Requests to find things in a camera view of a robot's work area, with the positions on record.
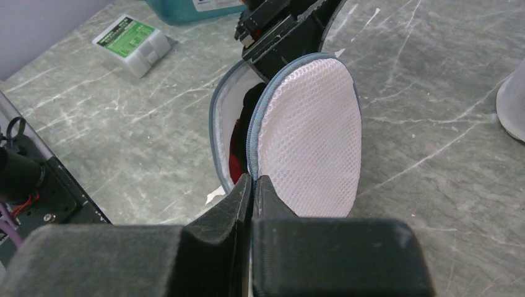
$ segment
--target white package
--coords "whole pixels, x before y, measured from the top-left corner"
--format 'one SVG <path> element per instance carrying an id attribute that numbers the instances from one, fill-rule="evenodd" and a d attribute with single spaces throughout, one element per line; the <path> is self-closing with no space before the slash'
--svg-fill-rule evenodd
<path id="1" fill-rule="evenodd" d="M 127 14 L 114 21 L 92 43 L 136 77 L 144 76 L 171 48 L 162 31 Z"/>

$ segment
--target black cable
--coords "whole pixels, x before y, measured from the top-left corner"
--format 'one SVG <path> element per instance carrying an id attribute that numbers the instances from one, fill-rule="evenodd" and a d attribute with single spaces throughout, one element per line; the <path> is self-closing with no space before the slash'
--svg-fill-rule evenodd
<path id="1" fill-rule="evenodd" d="M 0 126 L 0 145 L 4 140 L 7 140 L 7 137 L 5 137 L 4 134 L 2 134 L 2 126 Z"/>
<path id="2" fill-rule="evenodd" d="M 20 122 L 19 123 L 19 128 L 18 128 L 18 133 L 15 137 L 12 137 L 11 136 L 11 132 L 13 130 L 13 128 L 15 127 L 15 125 L 17 124 L 17 122 Z M 16 139 L 17 137 L 21 136 L 24 134 L 24 130 L 25 130 L 25 124 L 26 124 L 26 120 L 21 117 L 21 116 L 17 116 L 16 118 L 12 119 L 11 122 L 9 122 L 9 125 L 7 125 L 7 130 L 6 130 L 6 140 L 8 142 L 10 142 L 11 145 L 13 145 L 13 140 Z"/>

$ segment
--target screw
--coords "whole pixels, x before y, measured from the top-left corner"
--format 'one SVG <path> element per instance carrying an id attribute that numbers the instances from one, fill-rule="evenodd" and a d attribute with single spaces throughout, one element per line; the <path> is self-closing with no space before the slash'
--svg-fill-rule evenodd
<path id="1" fill-rule="evenodd" d="M 44 222 L 52 222 L 56 218 L 56 215 L 53 215 L 52 213 L 48 213 L 44 216 Z"/>

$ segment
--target green label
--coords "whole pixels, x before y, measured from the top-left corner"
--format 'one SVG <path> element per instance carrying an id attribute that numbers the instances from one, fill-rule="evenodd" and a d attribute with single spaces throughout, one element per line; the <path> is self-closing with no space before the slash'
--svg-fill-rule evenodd
<path id="1" fill-rule="evenodd" d="M 155 31 L 154 28 L 125 17 L 97 44 L 125 58 L 148 38 L 153 31 Z"/>

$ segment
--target marble countertop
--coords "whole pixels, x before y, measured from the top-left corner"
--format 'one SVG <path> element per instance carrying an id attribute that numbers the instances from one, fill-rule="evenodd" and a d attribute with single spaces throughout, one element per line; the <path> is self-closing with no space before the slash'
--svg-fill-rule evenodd
<path id="1" fill-rule="evenodd" d="M 142 79 L 91 44 L 123 13 L 176 41 Z M 117 1 L 0 90 L 114 223 L 187 223 L 220 200 L 206 204 L 220 185 L 208 109 L 240 60 L 236 20 L 172 27 Z M 495 114 L 524 28 L 522 0 L 350 0 L 328 35 L 363 103 L 350 216 L 408 222 L 439 296 L 525 295 L 525 146 Z"/>

